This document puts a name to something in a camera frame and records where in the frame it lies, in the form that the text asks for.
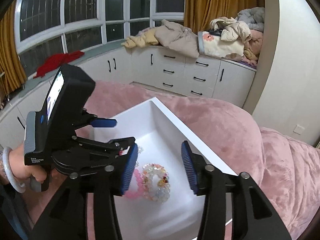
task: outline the white tray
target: white tray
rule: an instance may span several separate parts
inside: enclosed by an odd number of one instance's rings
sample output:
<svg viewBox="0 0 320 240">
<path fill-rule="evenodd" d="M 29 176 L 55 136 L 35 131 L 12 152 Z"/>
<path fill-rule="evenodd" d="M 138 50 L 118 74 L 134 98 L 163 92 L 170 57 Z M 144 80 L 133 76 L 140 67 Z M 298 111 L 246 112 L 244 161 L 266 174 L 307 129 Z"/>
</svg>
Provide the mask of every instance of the white tray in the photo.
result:
<svg viewBox="0 0 320 240">
<path fill-rule="evenodd" d="M 194 153 L 202 154 L 224 173 L 236 175 L 198 136 L 157 98 L 151 98 L 116 116 L 115 128 L 94 128 L 94 139 L 107 142 L 134 136 L 144 151 L 139 155 L 141 171 L 145 163 L 158 163 L 169 173 L 170 198 L 158 203 L 143 198 L 115 197 L 116 211 L 124 240 L 192 240 L 197 236 L 204 196 L 190 189 L 181 158 L 181 143 L 187 140 Z M 227 220 L 231 221 L 231 198 L 227 194 Z"/>
</svg>

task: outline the pink blanket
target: pink blanket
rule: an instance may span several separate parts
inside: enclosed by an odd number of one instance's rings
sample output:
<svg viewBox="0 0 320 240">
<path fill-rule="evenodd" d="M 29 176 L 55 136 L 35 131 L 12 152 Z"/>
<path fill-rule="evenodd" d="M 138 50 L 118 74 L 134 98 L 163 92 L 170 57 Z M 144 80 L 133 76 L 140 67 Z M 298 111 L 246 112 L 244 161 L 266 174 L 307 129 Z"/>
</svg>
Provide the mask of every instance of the pink blanket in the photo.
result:
<svg viewBox="0 0 320 240">
<path fill-rule="evenodd" d="M 178 97 L 133 85 L 97 82 L 85 107 L 109 118 L 154 96 L 236 173 L 249 172 L 280 214 L 292 239 L 300 236 L 320 206 L 319 150 L 275 130 L 259 128 L 246 111 L 216 99 Z M 88 132 L 84 128 L 78 135 L 88 136 Z M 24 194 L 34 222 L 64 178 L 54 172 L 47 192 Z M 92 214 L 92 205 L 88 208 Z M 92 240 L 92 219 L 88 226 Z M 230 239 L 230 227 L 227 233 Z"/>
</svg>

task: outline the blue lever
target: blue lever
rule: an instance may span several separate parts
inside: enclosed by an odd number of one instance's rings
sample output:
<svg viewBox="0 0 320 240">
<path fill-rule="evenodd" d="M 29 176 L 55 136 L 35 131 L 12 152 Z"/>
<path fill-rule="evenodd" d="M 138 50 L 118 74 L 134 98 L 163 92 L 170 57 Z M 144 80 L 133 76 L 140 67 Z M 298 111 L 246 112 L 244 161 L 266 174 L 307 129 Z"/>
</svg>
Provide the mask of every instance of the blue lever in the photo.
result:
<svg viewBox="0 0 320 240">
<path fill-rule="evenodd" d="M 106 128 L 106 127 L 115 127 L 117 125 L 116 119 L 105 119 L 105 118 L 97 118 L 90 122 L 90 125 L 94 128 Z"/>
</svg>

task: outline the small display screen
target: small display screen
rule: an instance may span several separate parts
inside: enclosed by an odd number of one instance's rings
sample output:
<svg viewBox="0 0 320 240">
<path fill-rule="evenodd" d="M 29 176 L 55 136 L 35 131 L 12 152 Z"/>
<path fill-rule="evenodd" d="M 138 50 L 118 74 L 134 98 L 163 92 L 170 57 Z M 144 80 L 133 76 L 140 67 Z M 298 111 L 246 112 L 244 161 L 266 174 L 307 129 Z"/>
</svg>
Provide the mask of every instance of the small display screen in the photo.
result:
<svg viewBox="0 0 320 240">
<path fill-rule="evenodd" d="M 49 95 L 47 97 L 47 118 L 49 120 L 52 109 L 54 107 L 54 103 L 56 102 L 58 95 L 61 91 L 61 88 L 63 86 L 64 83 L 64 79 L 62 76 L 61 71 L 58 73 L 52 87 L 51 90 L 49 92 Z"/>
</svg>

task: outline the human arm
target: human arm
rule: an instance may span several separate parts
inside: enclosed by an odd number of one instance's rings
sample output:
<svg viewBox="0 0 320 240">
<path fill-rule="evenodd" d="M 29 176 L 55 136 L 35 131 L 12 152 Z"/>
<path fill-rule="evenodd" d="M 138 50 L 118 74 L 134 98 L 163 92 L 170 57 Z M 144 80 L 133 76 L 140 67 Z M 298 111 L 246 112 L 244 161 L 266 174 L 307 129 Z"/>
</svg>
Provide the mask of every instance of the human arm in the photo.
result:
<svg viewBox="0 0 320 240">
<path fill-rule="evenodd" d="M 19 181 L 24 181 L 29 177 L 34 176 L 38 182 L 43 182 L 47 173 L 41 166 L 25 166 L 24 165 L 24 150 L 23 144 L 21 144 L 18 148 L 12 150 L 9 153 L 9 164 L 12 170 L 13 175 Z M 3 171 L 0 169 L 0 182 L 2 185 L 9 184 L 9 181 Z"/>
</svg>

